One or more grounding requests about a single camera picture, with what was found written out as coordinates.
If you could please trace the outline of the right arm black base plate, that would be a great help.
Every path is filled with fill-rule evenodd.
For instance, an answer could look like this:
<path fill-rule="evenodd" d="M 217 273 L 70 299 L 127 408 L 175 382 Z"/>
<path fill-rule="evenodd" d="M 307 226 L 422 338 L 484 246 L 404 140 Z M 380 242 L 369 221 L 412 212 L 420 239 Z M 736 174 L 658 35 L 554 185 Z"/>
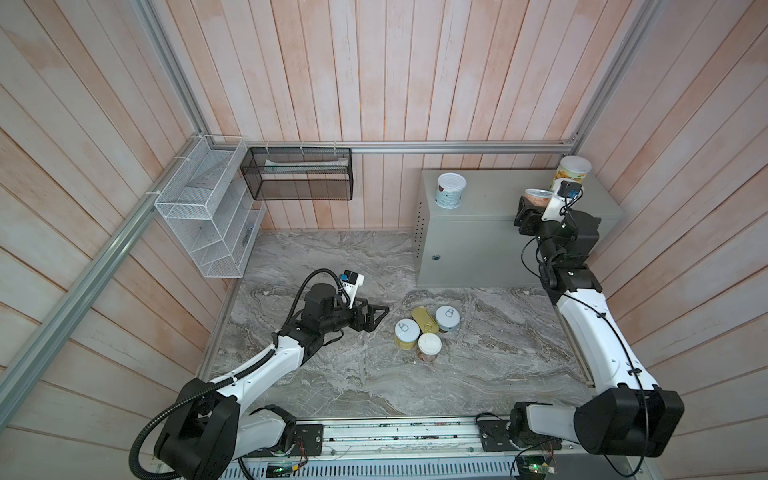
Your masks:
<path fill-rule="evenodd" d="M 512 427 L 508 420 L 480 417 L 476 420 L 482 448 L 485 452 L 522 451 L 527 448 L 541 451 L 559 451 L 562 441 L 556 438 Z"/>

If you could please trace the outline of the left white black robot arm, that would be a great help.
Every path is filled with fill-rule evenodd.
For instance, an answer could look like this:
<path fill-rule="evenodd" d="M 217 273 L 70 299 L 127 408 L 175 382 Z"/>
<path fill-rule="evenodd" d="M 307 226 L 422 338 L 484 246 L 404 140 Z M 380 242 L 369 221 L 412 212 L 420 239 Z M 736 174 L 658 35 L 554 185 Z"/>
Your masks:
<path fill-rule="evenodd" d="M 358 288 L 345 278 L 303 284 L 269 346 L 211 381 L 190 380 L 177 400 L 140 431 L 129 452 L 131 473 L 155 478 L 138 458 L 154 430 L 160 432 L 154 455 L 169 467 L 167 479 L 217 479 L 232 461 L 253 452 L 289 454 L 298 449 L 295 416 L 273 404 L 247 409 L 322 347 L 342 339 L 345 329 L 372 332 L 379 326 L 389 307 L 357 297 Z"/>

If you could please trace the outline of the orange yellow label can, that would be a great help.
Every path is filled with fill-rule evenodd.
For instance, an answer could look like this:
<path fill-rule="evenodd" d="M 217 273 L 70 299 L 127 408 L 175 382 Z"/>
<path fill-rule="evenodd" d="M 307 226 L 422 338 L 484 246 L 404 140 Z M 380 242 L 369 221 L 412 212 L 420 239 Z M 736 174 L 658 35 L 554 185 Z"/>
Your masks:
<path fill-rule="evenodd" d="M 552 184 L 560 179 L 582 184 L 591 171 L 592 164 L 586 158 L 576 155 L 564 156 L 560 159 Z"/>

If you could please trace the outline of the brown label can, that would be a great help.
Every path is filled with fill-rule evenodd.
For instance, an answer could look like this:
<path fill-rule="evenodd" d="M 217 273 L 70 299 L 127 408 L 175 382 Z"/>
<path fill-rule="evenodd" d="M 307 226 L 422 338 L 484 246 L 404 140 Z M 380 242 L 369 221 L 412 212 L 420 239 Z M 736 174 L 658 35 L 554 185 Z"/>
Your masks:
<path fill-rule="evenodd" d="M 544 189 L 526 189 L 523 195 L 527 205 L 535 208 L 546 208 L 552 199 L 553 192 Z"/>

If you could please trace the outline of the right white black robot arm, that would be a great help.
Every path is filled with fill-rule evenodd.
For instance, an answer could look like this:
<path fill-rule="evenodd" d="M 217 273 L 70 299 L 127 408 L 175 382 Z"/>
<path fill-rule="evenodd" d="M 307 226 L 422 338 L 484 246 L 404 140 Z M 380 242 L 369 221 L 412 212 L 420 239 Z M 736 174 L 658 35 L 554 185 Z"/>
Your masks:
<path fill-rule="evenodd" d="M 660 456 L 685 406 L 677 392 L 662 389 L 642 366 L 586 264 L 599 238 L 599 218 L 573 210 L 568 199 L 557 201 L 549 215 L 521 198 L 514 224 L 537 246 L 540 283 L 570 328 L 596 394 L 579 407 L 516 403 L 510 415 L 512 442 L 527 448 L 554 438 L 594 455 Z"/>

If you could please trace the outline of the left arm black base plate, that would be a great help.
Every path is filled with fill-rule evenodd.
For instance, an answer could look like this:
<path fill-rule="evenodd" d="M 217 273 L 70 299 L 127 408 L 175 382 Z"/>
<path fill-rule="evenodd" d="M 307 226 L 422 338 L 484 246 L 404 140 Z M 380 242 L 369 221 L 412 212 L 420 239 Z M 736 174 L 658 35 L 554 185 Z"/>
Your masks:
<path fill-rule="evenodd" d="M 279 437 L 276 445 L 265 448 L 263 454 L 270 457 L 298 456 L 304 452 L 308 456 L 322 453 L 324 426 L 320 423 L 289 426 Z"/>

